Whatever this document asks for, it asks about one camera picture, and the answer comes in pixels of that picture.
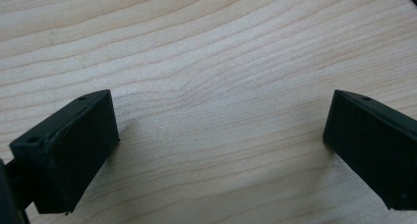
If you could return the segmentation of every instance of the light wood surface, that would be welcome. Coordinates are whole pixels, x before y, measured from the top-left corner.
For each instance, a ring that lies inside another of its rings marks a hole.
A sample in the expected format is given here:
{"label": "light wood surface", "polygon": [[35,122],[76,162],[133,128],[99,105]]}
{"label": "light wood surface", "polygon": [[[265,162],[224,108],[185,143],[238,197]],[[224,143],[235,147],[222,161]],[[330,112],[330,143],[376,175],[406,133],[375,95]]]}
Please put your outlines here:
{"label": "light wood surface", "polygon": [[32,223],[416,223],[322,143],[336,88],[416,119],[416,62],[410,0],[0,0],[0,157],[110,88],[120,145]]}

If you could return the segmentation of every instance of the wooden table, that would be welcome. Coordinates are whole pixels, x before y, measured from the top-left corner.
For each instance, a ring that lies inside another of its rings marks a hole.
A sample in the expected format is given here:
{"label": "wooden table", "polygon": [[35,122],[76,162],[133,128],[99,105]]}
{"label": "wooden table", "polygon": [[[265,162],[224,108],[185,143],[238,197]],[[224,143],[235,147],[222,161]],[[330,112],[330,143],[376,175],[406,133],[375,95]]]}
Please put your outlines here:
{"label": "wooden table", "polygon": [[1,0],[0,156],[110,88],[121,143],[31,223],[416,223],[322,143],[336,88],[417,118],[410,0]]}

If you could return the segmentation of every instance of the screw hole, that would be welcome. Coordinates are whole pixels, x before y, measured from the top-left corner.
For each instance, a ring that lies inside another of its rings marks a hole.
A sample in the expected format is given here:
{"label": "screw hole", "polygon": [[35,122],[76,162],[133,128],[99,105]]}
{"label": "screw hole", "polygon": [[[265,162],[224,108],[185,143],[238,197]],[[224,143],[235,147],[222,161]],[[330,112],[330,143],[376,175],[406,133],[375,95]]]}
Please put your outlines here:
{"label": "screw hole", "polygon": [[28,142],[38,142],[40,140],[40,137],[32,137],[28,139]]}

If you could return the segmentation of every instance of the wooden surface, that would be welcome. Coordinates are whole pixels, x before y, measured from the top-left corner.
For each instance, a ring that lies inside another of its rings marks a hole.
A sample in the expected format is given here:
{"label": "wooden surface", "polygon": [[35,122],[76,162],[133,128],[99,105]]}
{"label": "wooden surface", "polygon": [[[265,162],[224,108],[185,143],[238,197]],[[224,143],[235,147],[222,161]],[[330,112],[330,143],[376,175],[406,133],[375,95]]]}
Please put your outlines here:
{"label": "wooden surface", "polygon": [[416,223],[322,144],[336,88],[417,118],[410,0],[0,0],[0,156],[110,88],[121,137],[32,223]]}

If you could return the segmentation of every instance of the black block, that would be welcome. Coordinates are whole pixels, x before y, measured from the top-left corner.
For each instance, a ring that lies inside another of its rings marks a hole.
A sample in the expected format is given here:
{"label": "black block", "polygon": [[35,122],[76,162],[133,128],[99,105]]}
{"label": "black block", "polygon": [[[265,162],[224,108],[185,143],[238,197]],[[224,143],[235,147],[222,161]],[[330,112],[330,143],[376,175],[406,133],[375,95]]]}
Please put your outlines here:
{"label": "black block", "polygon": [[417,209],[417,122],[364,95],[336,90],[324,140],[388,208]]}
{"label": "black block", "polygon": [[72,212],[119,141],[110,90],[84,95],[10,147],[39,213]]}

